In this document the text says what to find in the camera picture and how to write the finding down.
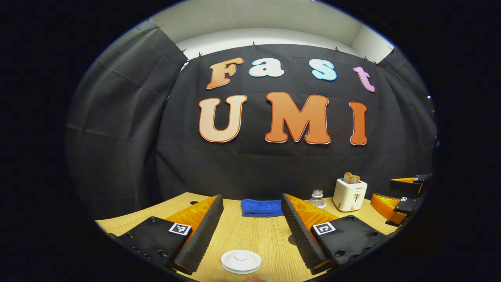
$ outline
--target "white toaster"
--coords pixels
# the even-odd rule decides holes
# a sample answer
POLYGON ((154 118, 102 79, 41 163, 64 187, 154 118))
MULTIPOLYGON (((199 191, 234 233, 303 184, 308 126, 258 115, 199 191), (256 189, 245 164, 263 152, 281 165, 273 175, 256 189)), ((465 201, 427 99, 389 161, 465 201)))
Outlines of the white toaster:
POLYGON ((365 191, 367 191, 367 183, 348 184, 342 178, 336 182, 332 202, 342 212, 350 212, 359 210, 364 202, 365 191))

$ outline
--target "wooden table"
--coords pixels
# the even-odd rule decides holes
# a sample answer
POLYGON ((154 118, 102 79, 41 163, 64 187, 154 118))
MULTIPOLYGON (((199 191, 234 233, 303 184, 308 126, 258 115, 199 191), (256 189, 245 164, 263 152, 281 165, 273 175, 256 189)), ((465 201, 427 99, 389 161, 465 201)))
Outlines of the wooden table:
MULTIPOLYGON (((96 222, 105 232, 120 236, 150 216, 167 218, 189 207, 191 201, 207 198, 209 197, 184 193, 135 213, 96 222)), ((362 208, 355 212, 340 212, 332 203, 331 197, 324 198, 324 201, 327 203, 325 210, 338 217, 352 214, 385 235, 397 229, 385 224, 386 219, 372 208, 370 200, 364 199, 362 208)), ((298 248, 288 241, 291 231, 284 216, 242 217, 240 201, 237 200, 223 199, 223 206, 224 211, 197 272, 191 276, 180 274, 202 282, 240 282, 251 276, 258 276, 267 282, 296 282, 325 273, 311 275, 298 248), (261 256, 261 268, 245 275, 225 270, 221 266, 221 256, 236 249, 250 250, 261 256)))

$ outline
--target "orange letter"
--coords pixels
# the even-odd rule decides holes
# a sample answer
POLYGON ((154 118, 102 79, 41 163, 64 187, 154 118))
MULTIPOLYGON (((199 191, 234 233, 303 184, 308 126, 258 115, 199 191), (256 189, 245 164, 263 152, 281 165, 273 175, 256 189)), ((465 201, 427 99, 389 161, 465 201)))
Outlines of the orange letter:
POLYGON ((350 102, 350 108, 353 110, 353 135, 350 138, 350 143, 365 145, 367 144, 367 137, 365 137, 365 112, 367 112, 367 107, 359 102, 350 102))
POLYGON ((216 114, 216 106, 221 100, 218 98, 210 98, 200 101, 198 104, 200 110, 200 123, 198 129, 200 135, 210 142, 223 143, 235 138, 240 131, 240 122, 242 114, 242 104, 247 101, 245 95, 230 96, 226 99, 229 104, 229 120, 228 127, 225 130, 217 130, 214 127, 214 116, 216 114))
POLYGON ((236 65, 243 63, 243 59, 238 57, 228 61, 220 62, 210 66, 212 69, 212 79, 207 85, 207 90, 214 89, 229 83, 229 78, 226 78, 226 74, 232 76, 236 72, 236 65))
POLYGON ((301 139, 306 125, 310 124, 305 141, 310 144, 328 144, 331 137, 327 134, 326 107, 329 100, 320 95, 310 95, 303 109, 299 111, 291 96, 285 92, 272 92, 266 95, 272 102, 272 129, 266 134, 265 140, 283 143, 289 138, 284 132, 284 121, 289 128, 292 139, 301 139))

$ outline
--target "bottle cap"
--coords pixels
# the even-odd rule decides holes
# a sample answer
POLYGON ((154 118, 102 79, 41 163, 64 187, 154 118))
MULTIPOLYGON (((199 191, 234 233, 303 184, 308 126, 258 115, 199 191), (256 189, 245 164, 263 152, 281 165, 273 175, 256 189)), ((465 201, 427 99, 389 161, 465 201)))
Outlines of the bottle cap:
POLYGON ((249 274, 261 267, 261 257, 247 250, 233 250, 222 255, 222 267, 236 274, 249 274))

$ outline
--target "plastic bottle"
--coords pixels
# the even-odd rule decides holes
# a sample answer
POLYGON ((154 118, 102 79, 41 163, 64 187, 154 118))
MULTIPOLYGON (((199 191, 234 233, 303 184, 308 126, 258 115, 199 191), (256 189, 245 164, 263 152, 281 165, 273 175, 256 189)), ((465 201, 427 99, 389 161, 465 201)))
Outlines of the plastic bottle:
POLYGON ((312 194, 312 198, 308 200, 308 203, 315 205, 321 209, 325 209, 327 204, 322 200, 322 197, 324 196, 324 191, 322 190, 314 190, 312 194))

